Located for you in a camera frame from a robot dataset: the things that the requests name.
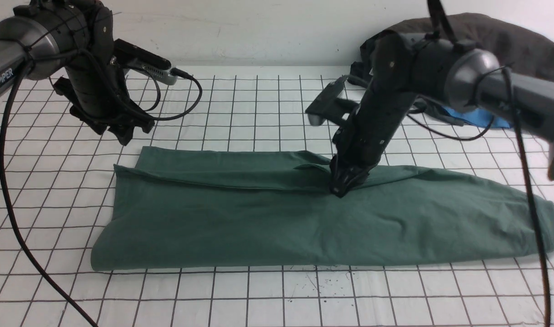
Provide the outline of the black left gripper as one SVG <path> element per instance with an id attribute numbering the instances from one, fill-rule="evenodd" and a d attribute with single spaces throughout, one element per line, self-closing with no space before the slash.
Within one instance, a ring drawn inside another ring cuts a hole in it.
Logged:
<path id="1" fill-rule="evenodd" d="M 130 99 L 125 71 L 118 64 L 75 59 L 65 67 L 53 88 L 72 104 L 70 114 L 88 125 L 96 134 L 111 132 L 123 146 L 133 138 L 135 128 L 148 133 L 155 120 Z"/>

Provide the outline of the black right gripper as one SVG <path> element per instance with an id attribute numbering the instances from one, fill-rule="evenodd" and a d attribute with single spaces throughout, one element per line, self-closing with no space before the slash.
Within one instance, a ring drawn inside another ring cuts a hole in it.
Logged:
<path id="1" fill-rule="evenodd" d="M 416 93 L 368 87 L 358 107 L 333 138 L 329 190 L 339 198 L 362 184 L 412 107 Z"/>

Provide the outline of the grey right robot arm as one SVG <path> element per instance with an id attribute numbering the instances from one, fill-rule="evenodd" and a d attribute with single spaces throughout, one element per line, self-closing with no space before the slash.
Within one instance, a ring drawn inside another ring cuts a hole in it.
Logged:
<path id="1" fill-rule="evenodd" d="M 366 180 L 418 98 L 460 112 L 485 109 L 544 139 L 554 180 L 554 82 L 512 73 L 470 44 L 422 35 L 385 35 L 372 61 L 372 80 L 335 137 L 333 194 L 343 197 Z"/>

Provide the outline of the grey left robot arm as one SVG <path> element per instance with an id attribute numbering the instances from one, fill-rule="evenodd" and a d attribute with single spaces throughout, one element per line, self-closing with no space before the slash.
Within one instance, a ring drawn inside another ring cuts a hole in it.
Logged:
<path id="1" fill-rule="evenodd" d="M 32 0 L 0 21 L 0 96 L 17 79 L 44 80 L 60 69 L 54 91 L 71 103 L 70 114 L 121 145 L 135 128 L 152 130 L 155 119 L 130 99 L 129 69 L 158 59 L 113 37 L 113 13 L 99 0 Z"/>

